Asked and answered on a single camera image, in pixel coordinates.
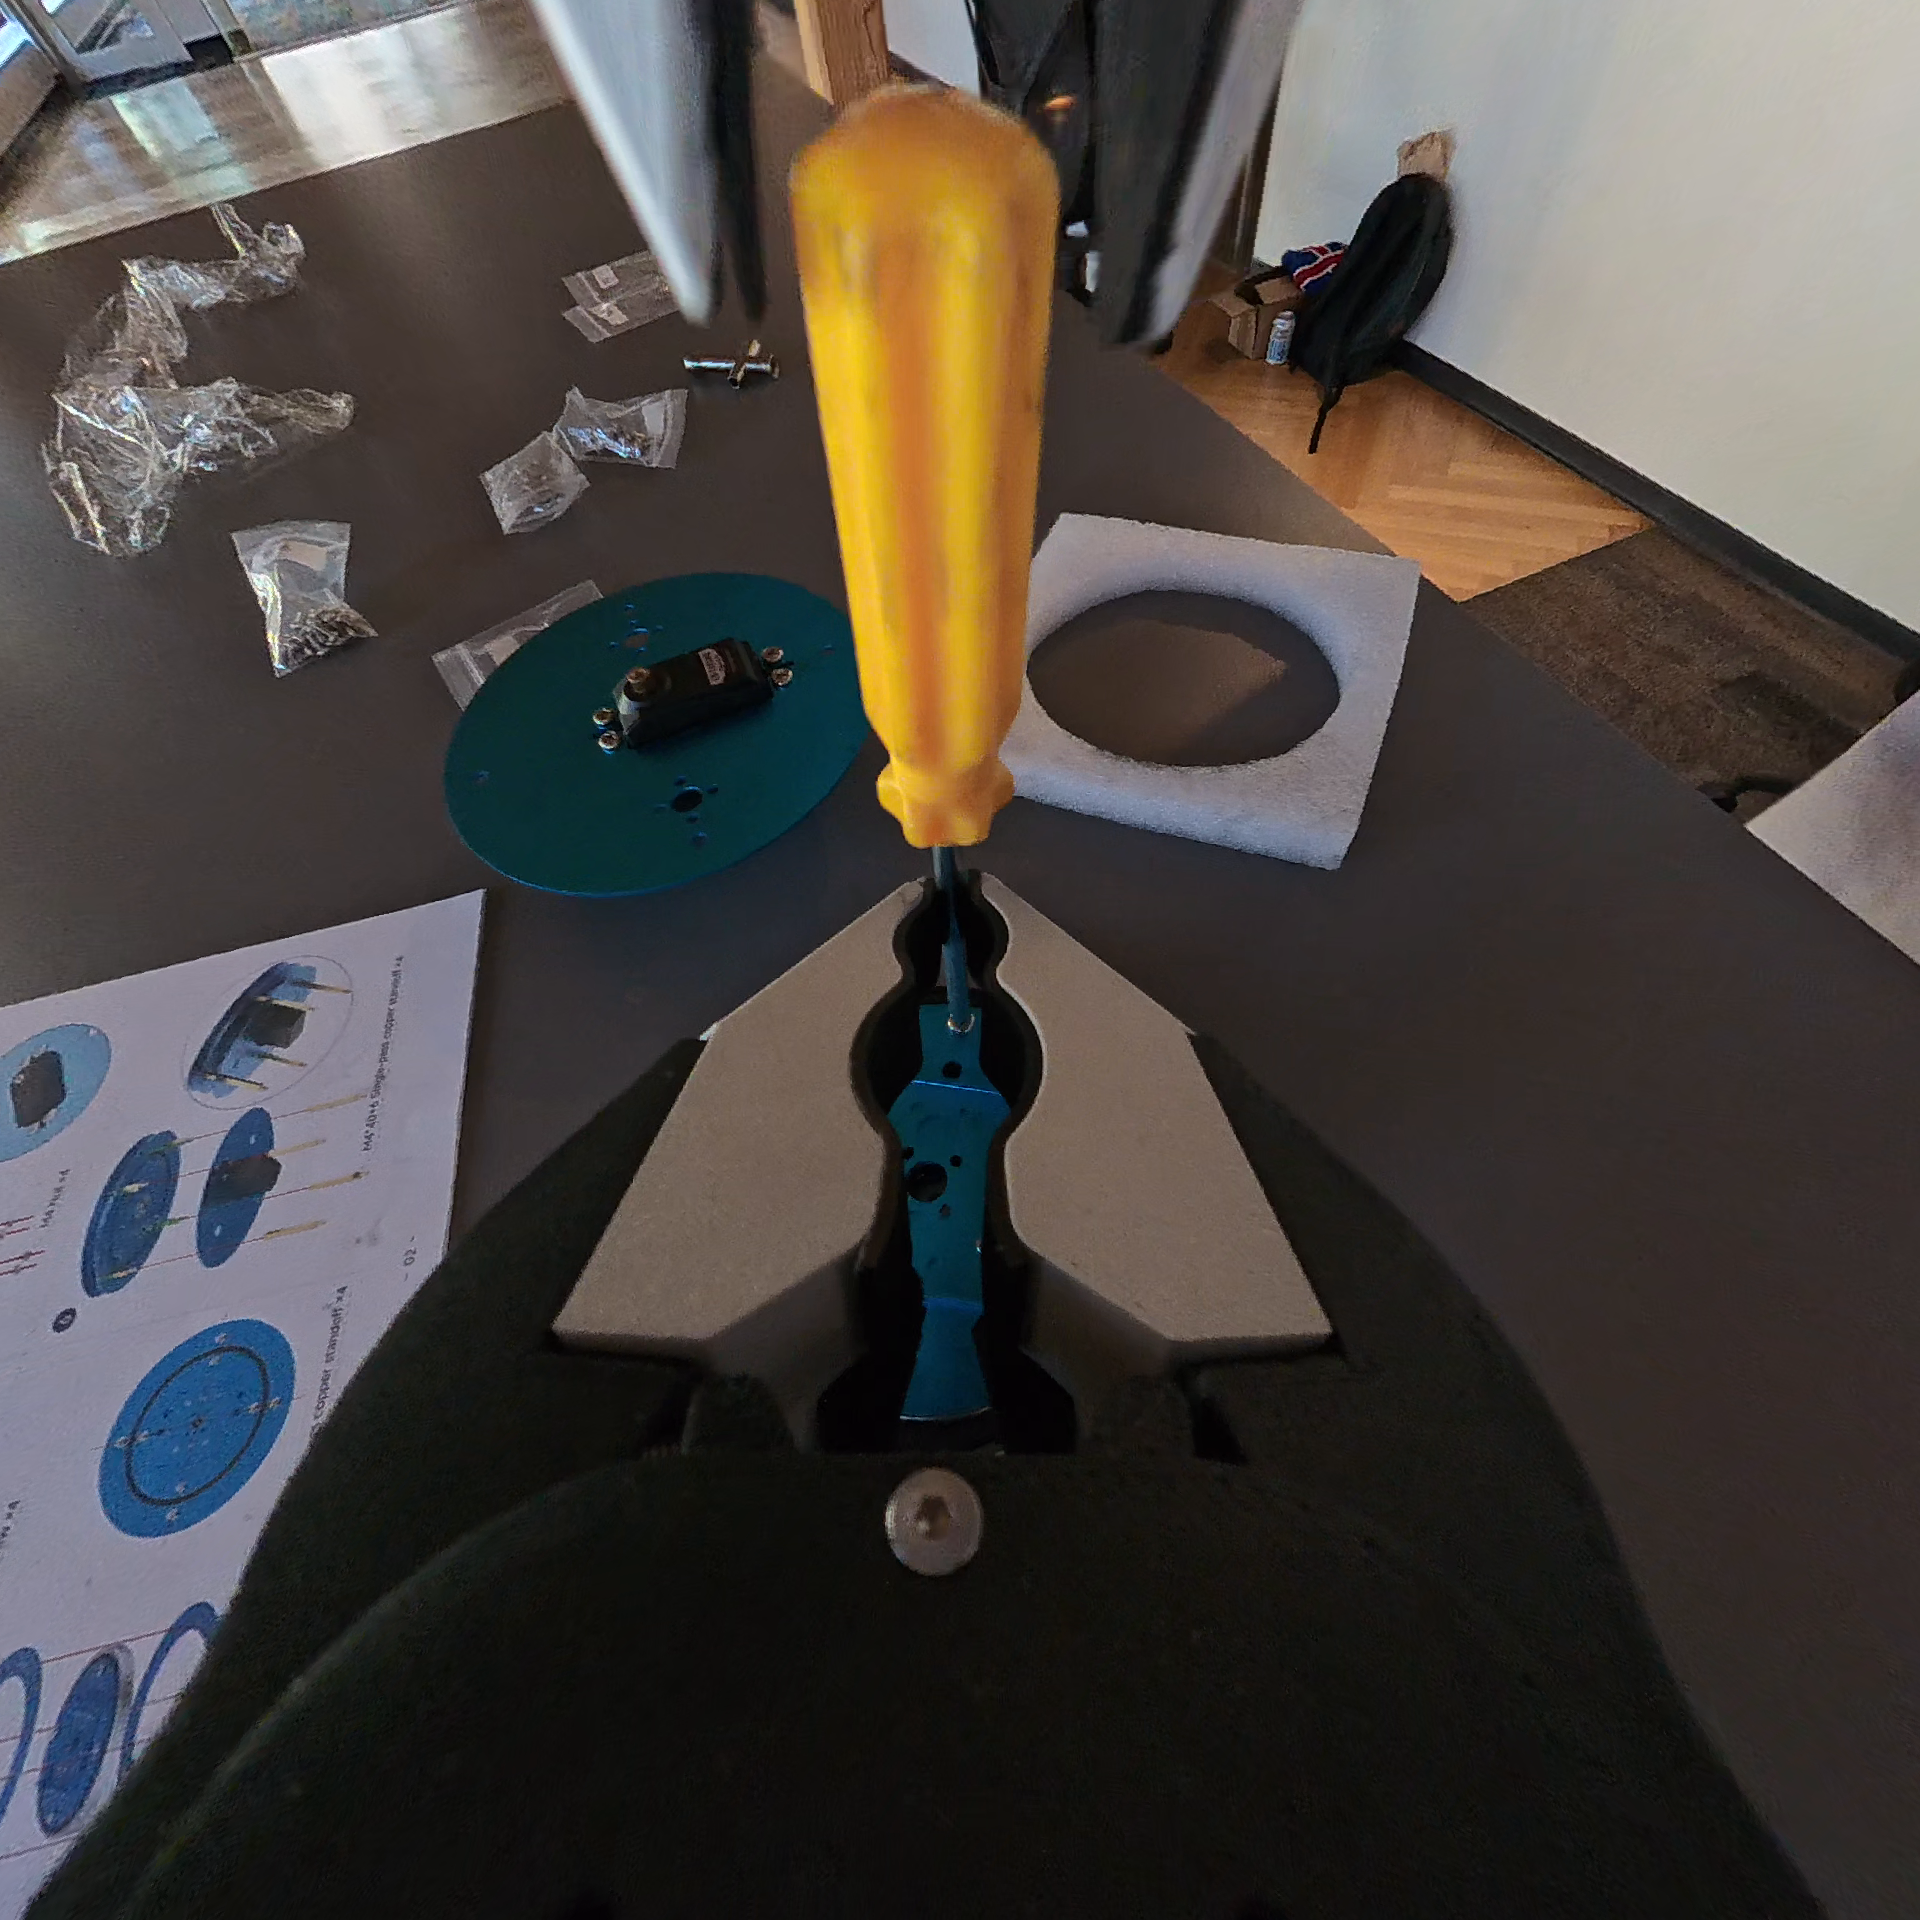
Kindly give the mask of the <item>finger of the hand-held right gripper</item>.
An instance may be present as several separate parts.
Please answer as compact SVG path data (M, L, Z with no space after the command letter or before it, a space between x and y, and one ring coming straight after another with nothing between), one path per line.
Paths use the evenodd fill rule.
M1105 345L1172 331L1277 99L1298 3L1092 3L1092 313Z
M733 268L765 311L748 3L531 3L538 31L684 317Z

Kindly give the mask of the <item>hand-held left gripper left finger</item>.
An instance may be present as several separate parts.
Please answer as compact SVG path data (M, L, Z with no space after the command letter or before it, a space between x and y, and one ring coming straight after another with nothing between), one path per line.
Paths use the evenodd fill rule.
M929 883L879 897L717 1020L550 1330L572 1354L688 1362L814 1420L863 1359L899 1400L923 1296L899 1141L856 1040L912 989Z

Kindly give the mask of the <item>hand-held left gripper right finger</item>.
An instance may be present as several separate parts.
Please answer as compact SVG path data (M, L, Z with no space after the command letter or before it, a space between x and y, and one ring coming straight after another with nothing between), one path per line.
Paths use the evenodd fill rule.
M1021 1348L1090 1420L1126 1380L1319 1354L1332 1324L1194 1032L996 875L996 985L1040 1045L1004 1151L1033 1286Z

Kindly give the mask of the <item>blue round bracket base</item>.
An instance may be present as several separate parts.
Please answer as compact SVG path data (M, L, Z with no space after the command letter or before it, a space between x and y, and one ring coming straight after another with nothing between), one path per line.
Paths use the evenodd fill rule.
M996 1151L1015 1116L990 1054L983 1011L954 1030L937 989L908 987L876 1016L867 1067L899 1194L863 1298L876 1350L838 1384L852 1446L1004 1453L1014 1434L976 1343Z

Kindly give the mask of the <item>yellow-handled screwdriver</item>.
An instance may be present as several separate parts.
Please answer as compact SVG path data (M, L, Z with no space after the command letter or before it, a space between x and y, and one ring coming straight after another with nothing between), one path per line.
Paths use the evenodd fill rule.
M800 153L788 193L876 795L934 856L965 1032L956 850L1014 795L1057 178L999 108L884 84Z

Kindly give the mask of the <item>dark grey desk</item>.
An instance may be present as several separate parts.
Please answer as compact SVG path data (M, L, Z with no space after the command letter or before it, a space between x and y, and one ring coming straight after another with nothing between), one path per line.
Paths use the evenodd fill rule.
M505 538L477 485L610 370L560 279L634 241L573 108L264 193L301 286L195 322L349 430L190 485L157 553L68 538L67 342L168 220L20 259L5 350L5 1003L470 893L431 655L595 578L750 570L840 603L791 247L784 373L679 468ZM375 639L287 678L231 542L348 521ZM1829 1916L1914 1916L1914 965L1422 591L1332 873L1029 802L982 865L1226 1045L1441 1249L1591 1468L1668 1664Z

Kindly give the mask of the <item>small cardboard box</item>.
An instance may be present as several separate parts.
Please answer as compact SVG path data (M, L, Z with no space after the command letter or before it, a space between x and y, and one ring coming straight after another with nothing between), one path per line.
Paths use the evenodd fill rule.
M1226 347L1246 362L1261 364L1277 313L1293 309L1300 317L1305 304L1282 269L1240 279L1211 298L1211 306L1226 320Z

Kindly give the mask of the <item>wooden pillar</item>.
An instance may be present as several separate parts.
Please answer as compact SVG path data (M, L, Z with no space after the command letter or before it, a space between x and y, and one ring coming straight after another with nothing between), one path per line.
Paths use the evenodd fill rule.
M883 3L795 3L809 88L846 108L891 80Z

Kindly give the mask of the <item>black backpack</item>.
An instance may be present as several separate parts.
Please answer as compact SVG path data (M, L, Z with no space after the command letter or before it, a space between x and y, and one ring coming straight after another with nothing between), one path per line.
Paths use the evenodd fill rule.
M1315 455L1347 387L1384 370L1422 317L1452 259L1452 198L1442 179L1406 173L1365 209L1337 268L1296 320L1290 367L1319 391L1307 455Z

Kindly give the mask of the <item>small clear bag of screws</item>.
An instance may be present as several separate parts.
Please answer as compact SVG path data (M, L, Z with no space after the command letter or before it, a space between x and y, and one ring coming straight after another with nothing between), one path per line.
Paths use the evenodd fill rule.
M272 521L231 535L262 616L277 678L375 639L348 603L348 521Z
M567 452L557 429L545 429L477 477L497 531L529 535L561 519L583 493L588 474Z
M598 399L567 390L553 434L575 464L672 470L684 443L687 387Z

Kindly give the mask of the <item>printed instruction booklet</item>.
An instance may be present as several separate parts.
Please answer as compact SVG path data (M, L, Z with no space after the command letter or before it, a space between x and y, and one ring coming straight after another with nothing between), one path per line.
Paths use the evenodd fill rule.
M443 1259L483 895L2 1015L2 1912L118 1795Z

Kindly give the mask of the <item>blue round plate with servo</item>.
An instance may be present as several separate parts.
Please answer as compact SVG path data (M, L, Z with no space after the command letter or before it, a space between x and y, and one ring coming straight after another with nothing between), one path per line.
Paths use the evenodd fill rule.
M520 884L639 897L777 842L867 736L838 608L695 572L595 599L505 659L453 729L444 802Z

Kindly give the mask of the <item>flat clear plastic bag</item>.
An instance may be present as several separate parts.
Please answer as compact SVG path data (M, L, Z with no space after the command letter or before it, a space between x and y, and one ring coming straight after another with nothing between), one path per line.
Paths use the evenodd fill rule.
M511 659L531 636L557 621L597 603L603 596L595 580L572 584L538 603L516 610L477 636L452 642L431 657L453 706L465 709L493 674Z

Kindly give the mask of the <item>crumpled clear plastic wrap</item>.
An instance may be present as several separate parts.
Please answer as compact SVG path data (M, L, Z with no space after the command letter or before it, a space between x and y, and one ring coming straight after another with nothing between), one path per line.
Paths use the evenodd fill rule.
M296 229L254 229L234 205L213 205L211 220L226 253L127 259L118 288L59 364L42 468L72 538L111 559L153 550L190 479L295 455L348 430L355 417L344 391L270 391L231 373L197 384L182 377L186 316L259 304L301 283Z

